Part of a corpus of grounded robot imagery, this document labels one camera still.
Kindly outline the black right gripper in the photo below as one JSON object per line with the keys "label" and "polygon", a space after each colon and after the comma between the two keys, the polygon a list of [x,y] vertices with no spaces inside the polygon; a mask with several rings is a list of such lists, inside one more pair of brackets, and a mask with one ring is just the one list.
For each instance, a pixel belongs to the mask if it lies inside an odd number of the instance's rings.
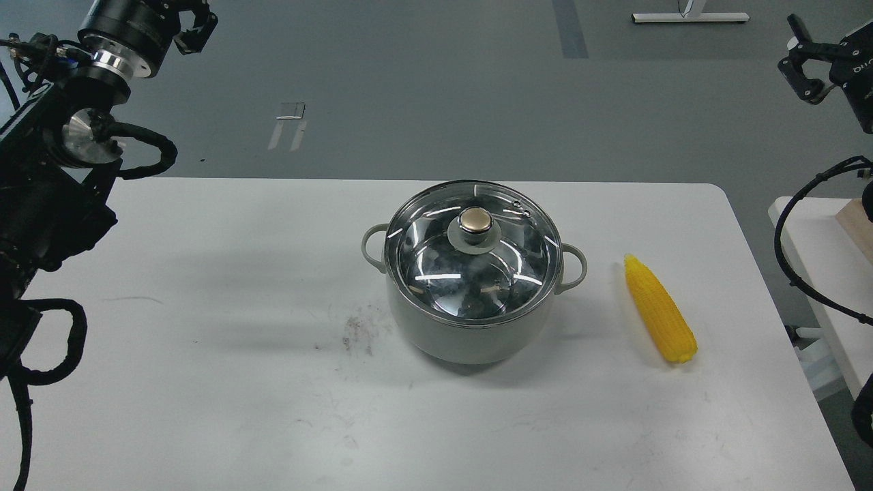
{"label": "black right gripper", "polygon": [[[780,60],[778,68],[802,102],[820,104],[835,86],[861,87],[861,36],[846,36],[827,49],[824,44],[812,40],[798,15],[788,15],[788,26],[793,37],[788,41],[788,56]],[[829,82],[808,78],[804,74],[803,65],[810,59],[830,63],[831,68],[827,73]]]}

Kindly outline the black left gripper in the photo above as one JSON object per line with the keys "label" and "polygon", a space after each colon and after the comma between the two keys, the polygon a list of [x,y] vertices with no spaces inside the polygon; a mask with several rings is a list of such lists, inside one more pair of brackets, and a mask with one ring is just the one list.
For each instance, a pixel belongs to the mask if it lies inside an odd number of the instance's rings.
{"label": "black left gripper", "polygon": [[193,13],[190,29],[181,31],[179,14],[161,1],[95,1],[78,30],[78,40],[93,49],[111,43],[127,48],[138,58],[134,75],[153,77],[173,38],[181,54],[201,53],[218,26],[209,1],[175,1],[174,9]]}

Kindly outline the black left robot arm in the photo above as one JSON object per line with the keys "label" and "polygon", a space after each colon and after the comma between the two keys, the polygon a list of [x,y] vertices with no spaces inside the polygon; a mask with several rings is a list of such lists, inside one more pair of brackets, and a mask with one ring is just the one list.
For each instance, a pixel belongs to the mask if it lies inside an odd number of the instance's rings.
{"label": "black left robot arm", "polygon": [[75,41],[36,33],[2,38],[26,93],[7,72],[13,113],[2,125],[2,369],[18,413],[14,488],[30,475],[31,386],[57,383],[83,357],[88,323],[73,299],[25,299],[38,271],[93,249],[117,223],[106,202],[118,179],[157,176],[177,161],[168,137],[122,122],[134,78],[158,74],[171,46],[202,52],[218,25],[207,1],[96,1]]}

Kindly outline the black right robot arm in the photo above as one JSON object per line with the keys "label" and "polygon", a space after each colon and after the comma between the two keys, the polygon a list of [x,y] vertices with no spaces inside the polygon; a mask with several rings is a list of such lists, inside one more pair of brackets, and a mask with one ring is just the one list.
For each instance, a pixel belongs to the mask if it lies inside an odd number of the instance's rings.
{"label": "black right robot arm", "polygon": [[[793,36],[788,56],[780,59],[778,68],[788,86],[802,102],[813,105],[823,102],[833,88],[840,88],[861,130],[872,134],[872,22],[848,32],[836,44],[813,41],[796,14],[788,15],[786,22]],[[808,60],[830,65],[829,82],[804,74]]]}

